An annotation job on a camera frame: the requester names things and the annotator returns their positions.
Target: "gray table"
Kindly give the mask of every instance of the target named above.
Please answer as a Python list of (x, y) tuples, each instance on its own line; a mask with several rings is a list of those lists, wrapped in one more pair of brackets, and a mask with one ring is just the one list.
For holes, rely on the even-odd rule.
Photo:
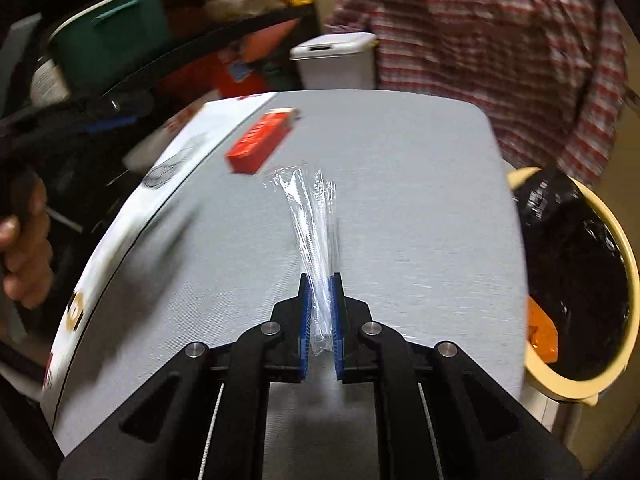
[[(408, 340), (459, 343), (508, 392), (522, 380), (526, 274), (487, 118), (388, 91), (284, 92), (200, 164), (123, 260), (83, 335), (54, 433), (69, 452), (185, 343), (218, 346), (294, 296), (286, 200), (223, 154), (267, 109), (302, 118), (265, 167), (335, 179), (345, 293)], [(372, 389), (335, 381), (331, 354), (270, 391), (264, 477), (376, 478)]]

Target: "white container lid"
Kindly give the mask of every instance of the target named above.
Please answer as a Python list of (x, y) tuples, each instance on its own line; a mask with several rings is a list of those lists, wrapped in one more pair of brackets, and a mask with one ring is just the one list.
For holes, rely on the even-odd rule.
[(300, 43), (291, 49), (291, 59), (309, 57), (348, 56), (364, 52), (376, 44), (376, 35), (370, 32), (345, 32), (343, 34), (323, 34)]

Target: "plaid shirt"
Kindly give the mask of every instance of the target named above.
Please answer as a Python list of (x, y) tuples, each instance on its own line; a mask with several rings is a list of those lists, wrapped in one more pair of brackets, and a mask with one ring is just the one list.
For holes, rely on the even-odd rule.
[(327, 25), (377, 35), (381, 88), (481, 108), (514, 166), (597, 183), (625, 92), (612, 0), (340, 0)]

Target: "teal container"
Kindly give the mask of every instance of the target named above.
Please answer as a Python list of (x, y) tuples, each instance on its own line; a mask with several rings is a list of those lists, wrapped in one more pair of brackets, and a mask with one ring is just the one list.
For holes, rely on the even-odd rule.
[(169, 37), (162, 0), (103, 0), (60, 25), (49, 51), (72, 92), (102, 90)]

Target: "white plastic bin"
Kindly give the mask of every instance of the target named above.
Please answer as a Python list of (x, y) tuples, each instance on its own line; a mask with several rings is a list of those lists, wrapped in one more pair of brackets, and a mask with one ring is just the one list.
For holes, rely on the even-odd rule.
[(325, 34), (291, 49), (307, 90), (376, 87), (373, 47), (376, 35), (370, 32)]

